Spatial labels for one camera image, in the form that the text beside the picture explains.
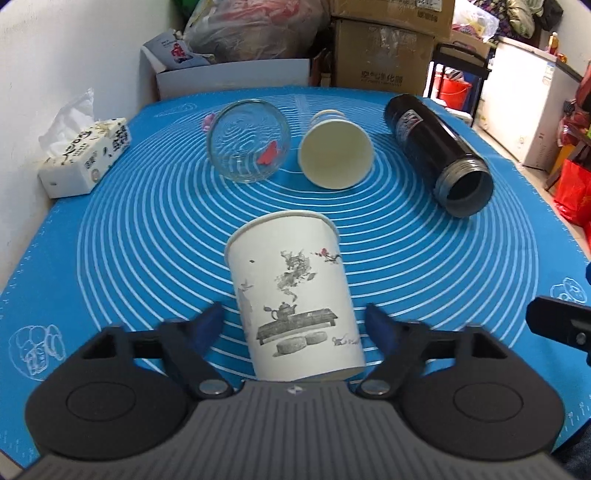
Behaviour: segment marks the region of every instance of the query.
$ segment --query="teapot illustration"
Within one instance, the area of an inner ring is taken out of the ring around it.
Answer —
[[[281,302],[281,305],[279,305],[277,310],[273,310],[270,307],[264,307],[263,310],[265,310],[265,312],[271,312],[271,317],[273,318],[273,320],[285,321],[288,319],[289,315],[293,315],[296,312],[296,307],[297,304],[292,306],[283,301]]]

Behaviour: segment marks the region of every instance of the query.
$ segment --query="baking mat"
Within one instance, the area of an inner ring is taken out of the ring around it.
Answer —
[[[223,249],[245,222],[294,208],[324,213],[339,228],[358,320],[371,301],[436,328],[485,325],[562,396],[567,418],[559,442],[574,433],[591,416],[585,354],[534,336],[524,314],[537,294],[587,303],[586,258],[510,161],[429,103],[486,158],[495,179],[483,211],[470,219],[450,217],[393,143],[382,117],[390,97],[285,88],[146,107],[130,123],[132,147],[95,191],[52,208],[0,299],[0,449],[23,466],[36,459],[23,420],[28,395],[107,325],[148,329],[220,300],[227,322],[207,359],[233,385],[253,378]],[[248,185],[216,174],[201,130],[207,114],[243,98],[272,102],[292,134],[284,167]],[[315,187],[297,165],[312,115],[328,108],[365,128],[376,150],[366,179],[339,192]],[[362,342],[368,365],[379,363],[365,335]]]

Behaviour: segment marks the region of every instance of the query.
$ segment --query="black thermos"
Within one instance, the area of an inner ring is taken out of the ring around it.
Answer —
[[[384,120],[436,200],[455,217],[482,210],[494,189],[484,160],[412,95],[392,98]]]

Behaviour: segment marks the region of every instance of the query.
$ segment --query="glass bowl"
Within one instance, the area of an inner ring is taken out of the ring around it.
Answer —
[[[207,155],[227,179],[242,183],[273,175],[290,150],[285,116],[264,100],[241,100],[219,112],[207,132]]]

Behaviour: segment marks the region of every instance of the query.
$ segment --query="white refrigerator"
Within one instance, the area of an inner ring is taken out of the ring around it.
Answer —
[[[476,122],[523,165],[550,171],[558,122],[582,77],[539,48],[502,38]]]

